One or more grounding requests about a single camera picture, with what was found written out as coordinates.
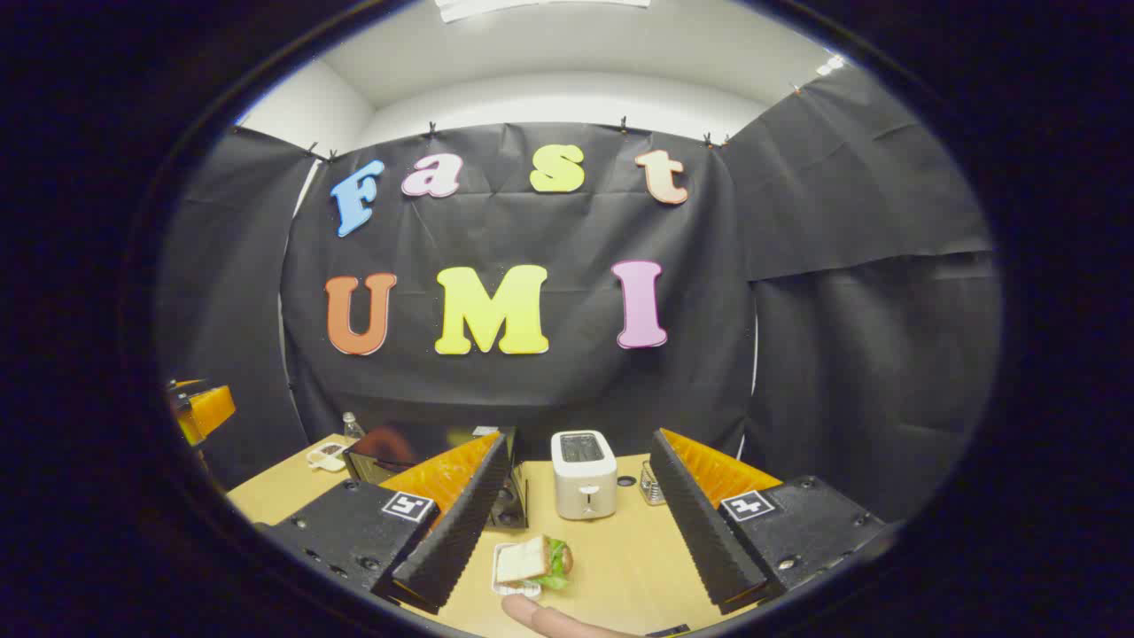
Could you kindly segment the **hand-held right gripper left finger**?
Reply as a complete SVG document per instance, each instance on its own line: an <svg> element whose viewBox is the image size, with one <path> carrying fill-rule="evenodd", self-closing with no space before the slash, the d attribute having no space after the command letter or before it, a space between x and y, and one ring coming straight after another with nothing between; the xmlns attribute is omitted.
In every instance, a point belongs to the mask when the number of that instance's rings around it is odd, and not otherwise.
<svg viewBox="0 0 1134 638"><path fill-rule="evenodd" d="M435 613L477 548L510 468L506 437L486 433L380 484L340 480L259 531L353 592Z"/></svg>

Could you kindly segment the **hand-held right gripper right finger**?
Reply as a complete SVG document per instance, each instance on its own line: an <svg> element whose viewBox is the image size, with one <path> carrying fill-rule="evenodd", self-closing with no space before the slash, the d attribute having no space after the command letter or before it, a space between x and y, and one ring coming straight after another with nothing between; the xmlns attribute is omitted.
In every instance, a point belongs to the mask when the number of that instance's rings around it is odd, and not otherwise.
<svg viewBox="0 0 1134 638"><path fill-rule="evenodd" d="M655 431L649 465L723 614L822 576L886 525L815 476L778 480L672 431Z"/></svg>

